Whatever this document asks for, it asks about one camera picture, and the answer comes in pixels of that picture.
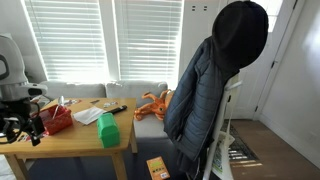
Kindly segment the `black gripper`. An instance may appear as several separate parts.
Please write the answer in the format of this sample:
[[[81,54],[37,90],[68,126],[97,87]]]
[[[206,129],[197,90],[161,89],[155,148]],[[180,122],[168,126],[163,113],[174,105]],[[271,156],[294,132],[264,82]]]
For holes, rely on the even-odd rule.
[[[40,143],[40,136],[45,131],[40,117],[40,106],[28,98],[17,101],[2,101],[0,110],[1,144],[11,144],[18,140],[22,132],[29,135],[32,145]]]

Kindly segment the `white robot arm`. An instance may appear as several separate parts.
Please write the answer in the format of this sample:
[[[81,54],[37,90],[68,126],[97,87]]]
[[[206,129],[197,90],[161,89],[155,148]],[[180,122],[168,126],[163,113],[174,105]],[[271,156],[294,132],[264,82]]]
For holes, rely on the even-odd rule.
[[[29,135],[32,145],[40,143],[40,136],[45,131],[40,117],[40,107],[31,113],[31,99],[45,95],[48,88],[42,84],[29,83],[25,75],[22,54],[15,41],[7,36],[0,36],[0,121],[2,138],[0,144],[15,142],[22,132]]]

